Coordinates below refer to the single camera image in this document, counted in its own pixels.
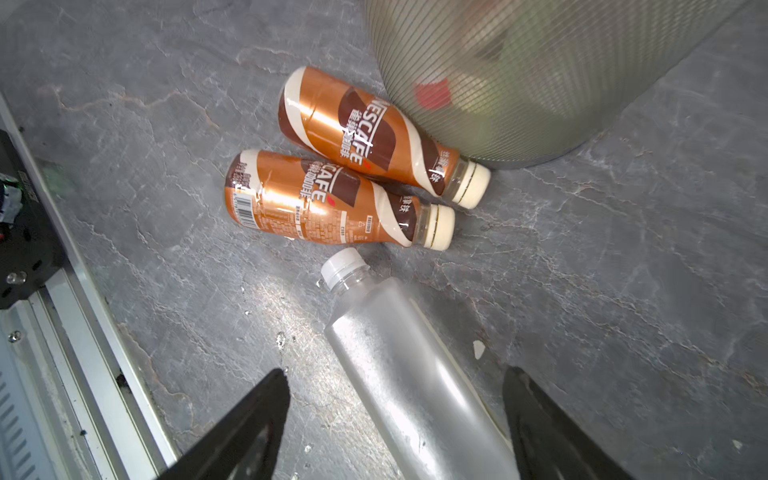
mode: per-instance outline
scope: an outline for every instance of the bottle neck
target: bottle neck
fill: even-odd
[[[363,265],[349,272],[344,278],[339,280],[339,282],[331,289],[331,294],[338,297],[349,290],[373,285],[376,285],[376,278],[371,272],[371,267]]]
[[[462,178],[469,168],[469,162],[461,158],[458,159],[456,168],[453,169],[451,178],[448,180],[448,185],[445,186],[445,190],[442,192],[441,197],[448,201],[453,201],[453,198],[458,193],[458,188],[462,184]]]
[[[413,243],[421,247],[427,240],[429,224],[429,204],[421,203],[416,211],[416,229],[413,231]]]

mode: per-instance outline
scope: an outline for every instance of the white bottle cap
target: white bottle cap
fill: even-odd
[[[445,205],[430,205],[427,219],[427,237],[424,247],[433,250],[445,250],[451,244],[453,227],[456,224],[456,212]]]
[[[366,261],[357,253],[357,250],[349,247],[326,260],[320,268],[320,275],[323,276],[323,282],[328,286],[328,290],[333,290],[342,278],[365,265],[367,265]]]
[[[462,175],[462,182],[458,185],[458,191],[453,201],[464,208],[475,208],[488,188],[491,181],[491,171],[473,161],[467,162],[469,166]]]

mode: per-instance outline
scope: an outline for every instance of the white label stripe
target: white label stripe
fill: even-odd
[[[373,182],[371,185],[373,185],[373,202],[376,205],[376,213],[379,215],[379,223],[384,228],[384,231],[395,242],[404,247],[410,247],[412,241],[408,240],[408,237],[402,232],[400,224],[397,223],[395,212],[392,211],[392,204],[389,202],[386,190]]]
[[[304,71],[306,71],[306,67],[301,67],[295,72],[293,72],[290,77],[288,77],[288,80],[286,81],[285,88],[283,89],[283,96],[285,98],[285,107],[286,107],[286,116],[288,117],[288,123],[290,123],[291,128],[293,128],[293,131],[296,132],[296,135],[299,136],[302,142],[306,144],[307,147],[313,149],[318,154],[320,153],[317,151],[314,145],[312,145],[312,142],[310,142],[310,138],[306,136],[306,129],[304,128],[304,122],[301,119],[301,84],[302,80],[304,79]]]
[[[301,231],[301,205],[296,205],[296,211],[293,213],[293,222],[296,224],[296,232],[301,240],[304,239],[304,232]]]
[[[413,123],[411,123],[405,115],[402,116],[402,119],[405,121],[406,129],[408,130],[408,142],[411,147],[411,171],[413,172],[413,177],[421,188],[427,190],[435,197],[439,197],[439,195],[435,193],[435,189],[432,187],[429,177],[427,177],[427,169],[424,166],[424,153],[422,152],[422,140],[419,136],[419,131],[416,130],[416,127],[413,126]]]
[[[341,210],[339,235],[341,236],[341,243],[346,243],[346,210]]]

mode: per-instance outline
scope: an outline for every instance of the clear plastic bottle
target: clear plastic bottle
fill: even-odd
[[[353,248],[321,274],[336,300],[326,338],[403,475],[518,480],[510,442],[400,281]]]

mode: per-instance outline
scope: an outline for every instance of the red object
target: red object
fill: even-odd
[[[428,84],[415,84],[416,101],[427,110],[437,110],[451,104],[448,79]]]

